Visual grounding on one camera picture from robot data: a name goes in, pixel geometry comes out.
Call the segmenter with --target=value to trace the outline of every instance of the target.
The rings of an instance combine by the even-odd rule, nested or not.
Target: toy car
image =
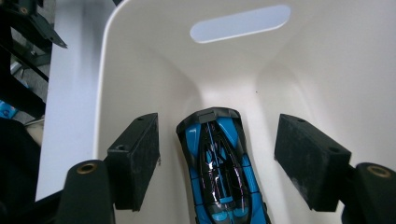
[[[177,125],[197,223],[271,223],[247,154],[238,111],[212,107]]]

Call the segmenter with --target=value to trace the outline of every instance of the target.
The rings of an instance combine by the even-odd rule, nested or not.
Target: blue toy car
[[[189,165],[197,223],[271,223],[238,111],[195,112],[177,125],[177,135]]]

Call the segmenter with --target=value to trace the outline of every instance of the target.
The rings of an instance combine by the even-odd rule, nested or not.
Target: car body
[[[197,223],[271,223],[238,111],[211,107],[177,125],[189,166]]]

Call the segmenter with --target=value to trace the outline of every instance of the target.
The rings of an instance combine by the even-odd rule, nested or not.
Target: white bin
[[[274,31],[199,44],[191,27],[286,5]],[[190,113],[238,110],[249,156],[276,224],[341,223],[310,211],[274,161],[280,113],[310,121],[352,151],[351,164],[396,170],[396,1],[124,1],[107,24],[98,96],[98,158],[135,118],[159,113],[162,164],[139,213],[118,223],[194,223],[187,164],[175,133]]]

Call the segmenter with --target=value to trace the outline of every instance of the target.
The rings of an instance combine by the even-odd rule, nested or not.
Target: blue object
[[[18,109],[14,106],[9,105],[4,101],[0,101],[0,118],[12,119],[17,112]]]
[[[177,125],[177,135],[189,165],[197,223],[271,223],[236,110],[195,112]]]

